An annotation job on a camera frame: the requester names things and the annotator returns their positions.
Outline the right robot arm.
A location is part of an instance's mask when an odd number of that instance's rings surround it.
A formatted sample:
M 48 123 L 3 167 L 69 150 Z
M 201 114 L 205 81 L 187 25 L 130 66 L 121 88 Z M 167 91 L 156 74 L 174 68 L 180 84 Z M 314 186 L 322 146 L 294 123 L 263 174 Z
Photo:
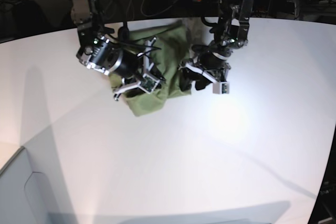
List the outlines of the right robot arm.
M 165 83 L 165 78 L 151 59 L 156 37 L 138 44 L 130 40 L 124 8 L 118 0 L 110 0 L 121 11 L 122 26 L 113 37 L 114 29 L 105 26 L 104 11 L 99 0 L 71 0 L 71 19 L 77 27 L 80 47 L 76 54 L 87 69 L 105 76 L 116 74 L 121 84 L 113 89 L 114 99 L 128 91 L 151 94 Z

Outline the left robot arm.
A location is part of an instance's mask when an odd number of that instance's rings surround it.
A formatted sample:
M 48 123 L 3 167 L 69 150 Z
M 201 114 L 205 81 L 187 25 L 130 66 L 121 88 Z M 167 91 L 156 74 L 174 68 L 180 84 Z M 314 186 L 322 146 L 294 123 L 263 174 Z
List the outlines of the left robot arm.
M 210 23 L 205 16 L 201 17 L 202 23 L 210 28 L 213 40 L 208 45 L 193 44 L 194 56 L 181 61 L 178 69 L 182 91 L 191 87 L 203 90 L 212 85 L 214 94 L 229 93 L 227 76 L 231 66 L 228 58 L 234 50 L 248 43 L 253 5 L 254 0 L 218 0 L 218 21 Z

